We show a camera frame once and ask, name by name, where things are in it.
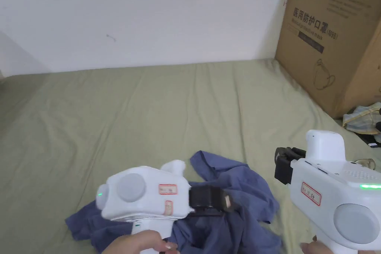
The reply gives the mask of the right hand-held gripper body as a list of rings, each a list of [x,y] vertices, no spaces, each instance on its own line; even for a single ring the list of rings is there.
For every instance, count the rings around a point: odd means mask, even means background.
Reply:
[[[335,254],[381,249],[381,175],[347,161],[342,136],[306,133],[305,158],[275,162],[274,177],[309,219],[317,239]]]

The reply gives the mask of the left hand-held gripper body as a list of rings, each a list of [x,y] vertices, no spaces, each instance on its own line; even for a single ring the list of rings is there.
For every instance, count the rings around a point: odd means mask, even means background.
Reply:
[[[132,234],[150,230],[162,239],[171,236],[175,221],[189,215],[221,215],[224,191],[191,186],[185,169],[184,161],[173,160],[160,169],[140,166],[117,173],[98,188],[96,206],[106,220],[131,222]]]

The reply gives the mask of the person's left hand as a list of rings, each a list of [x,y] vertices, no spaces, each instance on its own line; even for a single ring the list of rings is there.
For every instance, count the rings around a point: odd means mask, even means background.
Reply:
[[[157,231],[145,230],[133,235],[124,235],[115,239],[102,252],[103,254],[139,254],[153,249],[165,254],[179,254],[177,244],[162,240]]]

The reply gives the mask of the person's right hand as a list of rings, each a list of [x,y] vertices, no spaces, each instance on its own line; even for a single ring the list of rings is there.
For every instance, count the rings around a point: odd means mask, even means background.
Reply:
[[[326,245],[318,241],[316,235],[312,238],[311,242],[300,243],[300,249],[304,254],[332,254],[331,250]]]

